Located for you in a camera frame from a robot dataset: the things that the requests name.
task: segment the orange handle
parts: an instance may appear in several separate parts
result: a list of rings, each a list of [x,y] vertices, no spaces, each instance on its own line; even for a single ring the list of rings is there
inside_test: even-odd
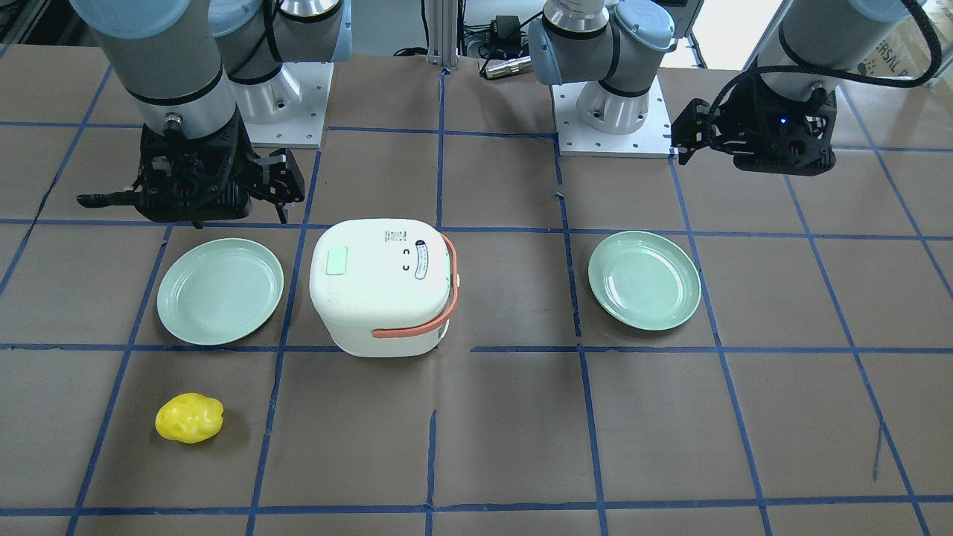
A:
[[[416,337],[417,335],[423,335],[427,332],[437,329],[440,325],[449,320],[450,316],[454,313],[454,309],[456,309],[456,300],[460,296],[460,293],[457,290],[457,287],[459,286],[459,273],[456,269],[456,248],[449,238],[442,233],[440,236],[443,237],[443,241],[447,243],[447,251],[450,252],[450,289],[454,293],[453,298],[450,300],[450,304],[447,305],[447,308],[443,310],[443,313],[441,313],[440,316],[418,326],[400,327],[394,329],[375,329],[372,332],[375,339],[399,339],[403,337]]]

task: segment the white mounting plate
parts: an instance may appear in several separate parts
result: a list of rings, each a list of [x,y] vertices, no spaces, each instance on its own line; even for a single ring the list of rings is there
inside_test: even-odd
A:
[[[631,134],[606,134],[590,127],[576,112],[576,100],[586,82],[553,86],[553,109],[559,132],[559,153],[568,156],[668,158],[671,123],[659,78],[649,89],[649,111],[641,128]]]
[[[274,123],[245,123],[252,144],[258,147],[320,149],[324,118],[331,94],[333,63],[287,63],[301,84],[301,104],[290,117]]]

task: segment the light green plate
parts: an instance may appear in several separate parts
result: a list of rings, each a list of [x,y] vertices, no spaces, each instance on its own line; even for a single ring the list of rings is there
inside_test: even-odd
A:
[[[589,285],[610,315],[652,331],[685,323],[701,298],[692,259],[670,240],[643,231],[617,233],[596,246]]]
[[[265,323],[284,290],[281,263],[244,238],[206,242],[179,258],[159,284],[159,318],[192,344],[239,340]]]

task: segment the yellow object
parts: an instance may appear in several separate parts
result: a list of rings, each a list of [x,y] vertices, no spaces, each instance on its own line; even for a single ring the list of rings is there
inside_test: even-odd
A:
[[[155,414],[155,431],[167,440],[198,443],[222,429],[225,407],[216,399],[184,393],[166,402]]]

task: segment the white plastic container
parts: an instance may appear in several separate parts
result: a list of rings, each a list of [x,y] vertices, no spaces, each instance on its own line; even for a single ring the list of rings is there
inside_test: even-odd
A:
[[[454,245],[413,219],[354,219],[314,247],[311,299],[332,339],[364,358],[434,349],[456,308]]]

